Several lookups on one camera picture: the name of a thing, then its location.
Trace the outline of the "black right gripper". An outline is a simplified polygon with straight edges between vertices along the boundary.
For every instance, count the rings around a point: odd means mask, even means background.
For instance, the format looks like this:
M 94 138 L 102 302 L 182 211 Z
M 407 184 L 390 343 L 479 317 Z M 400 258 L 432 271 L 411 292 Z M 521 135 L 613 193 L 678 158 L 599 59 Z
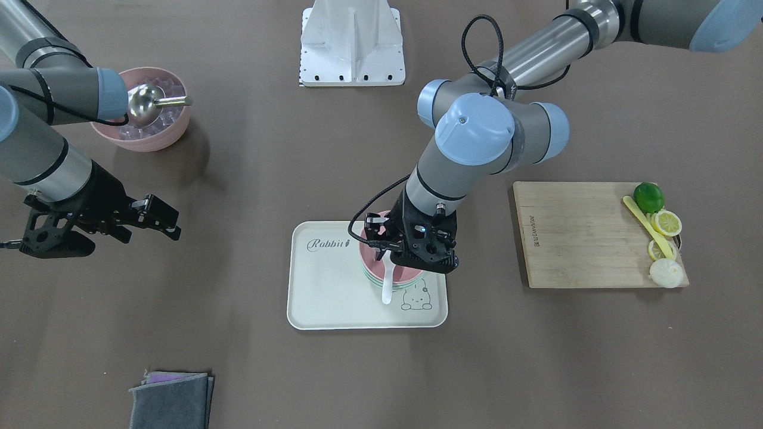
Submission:
M 85 186 L 73 197 L 46 203 L 27 195 L 24 203 L 30 207 L 30 215 L 19 250 L 39 259 L 88 256 L 95 244 L 85 234 L 96 232 L 128 244 L 132 232 L 120 220 L 132 211 L 139 228 L 160 231 L 172 241 L 179 241 L 182 233 L 177 209 L 153 194 L 136 201 L 126 195 L 120 180 L 96 162 Z

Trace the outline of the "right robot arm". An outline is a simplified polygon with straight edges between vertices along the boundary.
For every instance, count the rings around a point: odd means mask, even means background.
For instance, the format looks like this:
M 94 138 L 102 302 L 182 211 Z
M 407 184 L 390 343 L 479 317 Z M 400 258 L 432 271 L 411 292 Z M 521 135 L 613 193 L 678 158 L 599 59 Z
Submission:
M 22 238 L 2 248 L 40 259 L 88 256 L 95 249 L 91 234 L 128 243 L 130 227 L 177 241 L 174 207 L 153 194 L 126 195 L 120 180 L 55 126 L 137 126 L 164 106 L 189 105 L 189 98 L 168 98 L 149 84 L 128 89 L 116 71 L 90 65 L 27 1 L 3 1 L 1 12 L 2 52 L 15 62 L 1 77 L 1 171 L 26 191 L 30 207 Z

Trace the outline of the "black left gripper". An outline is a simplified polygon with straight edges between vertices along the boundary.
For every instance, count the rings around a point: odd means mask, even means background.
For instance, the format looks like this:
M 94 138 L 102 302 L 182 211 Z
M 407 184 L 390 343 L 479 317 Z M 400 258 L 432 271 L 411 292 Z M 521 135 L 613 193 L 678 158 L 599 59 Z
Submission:
M 456 212 L 449 215 L 428 215 L 421 212 L 402 192 L 389 217 L 383 214 L 365 215 L 365 237 L 360 240 L 363 263 L 380 261 L 393 242 L 392 263 L 420 271 L 448 274 L 460 265 L 454 250 L 456 245 Z

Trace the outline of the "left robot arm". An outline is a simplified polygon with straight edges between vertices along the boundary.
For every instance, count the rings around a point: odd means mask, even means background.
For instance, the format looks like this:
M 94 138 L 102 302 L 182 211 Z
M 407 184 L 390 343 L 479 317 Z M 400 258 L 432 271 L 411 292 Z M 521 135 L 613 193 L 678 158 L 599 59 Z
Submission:
M 570 138 L 566 114 L 556 105 L 517 101 L 517 93 L 552 85 L 569 66 L 617 41 L 727 52 L 761 22 L 760 1 L 569 1 L 539 32 L 506 48 L 498 22 L 479 14 L 461 33 L 487 21 L 498 55 L 475 63 L 462 51 L 469 73 L 433 80 L 417 101 L 420 120 L 434 136 L 389 213 L 367 213 L 359 241 L 363 256 L 392 266 L 448 273 L 455 253 L 456 209 L 482 179 L 558 155 Z

